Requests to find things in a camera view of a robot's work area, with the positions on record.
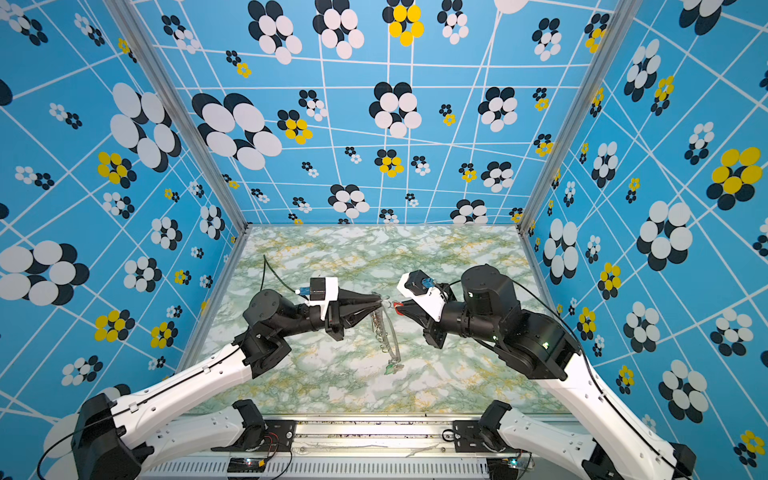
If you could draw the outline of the grey metal key ring plate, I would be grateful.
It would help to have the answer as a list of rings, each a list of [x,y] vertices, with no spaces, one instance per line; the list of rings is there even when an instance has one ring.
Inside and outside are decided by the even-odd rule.
[[[389,316],[390,310],[393,310],[393,304],[388,297],[383,296],[381,309],[371,315],[371,326],[381,352],[389,356],[387,365],[390,363],[400,364],[399,371],[401,371],[403,369],[402,356],[397,334]]]

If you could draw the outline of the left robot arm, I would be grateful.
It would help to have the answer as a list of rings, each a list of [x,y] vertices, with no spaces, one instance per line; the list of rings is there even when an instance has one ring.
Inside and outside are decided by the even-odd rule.
[[[197,364],[171,378],[115,400],[100,394],[81,407],[71,439],[79,479],[135,479],[161,463],[204,450],[249,451],[276,447],[261,412],[239,400],[200,419],[192,408],[277,366],[294,335],[322,331],[336,341],[380,308],[377,294],[345,289],[311,294],[293,304],[265,289],[243,317],[247,329]]]

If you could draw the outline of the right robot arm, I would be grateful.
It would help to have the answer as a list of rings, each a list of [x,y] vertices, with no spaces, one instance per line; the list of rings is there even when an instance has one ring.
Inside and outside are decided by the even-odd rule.
[[[442,348],[450,335],[471,338],[509,368],[553,395],[584,433],[536,421],[493,401],[479,425],[494,450],[509,447],[537,455],[580,479],[690,479],[696,456],[646,426],[591,366],[584,348],[557,316],[524,309],[518,282],[490,265],[466,270],[457,299],[448,283],[421,270],[397,285],[397,312],[417,322],[427,343]]]

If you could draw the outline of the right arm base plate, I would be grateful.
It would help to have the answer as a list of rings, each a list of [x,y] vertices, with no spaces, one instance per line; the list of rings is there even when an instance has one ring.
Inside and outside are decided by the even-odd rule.
[[[455,420],[450,430],[453,432],[453,444],[457,453],[496,453],[496,450],[484,441],[477,420]]]

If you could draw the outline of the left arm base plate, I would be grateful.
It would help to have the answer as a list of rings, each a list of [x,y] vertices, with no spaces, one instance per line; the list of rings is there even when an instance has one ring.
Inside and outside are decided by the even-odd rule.
[[[298,422],[290,419],[267,419],[263,426],[248,427],[230,446],[214,447],[214,452],[287,452],[293,444]]]

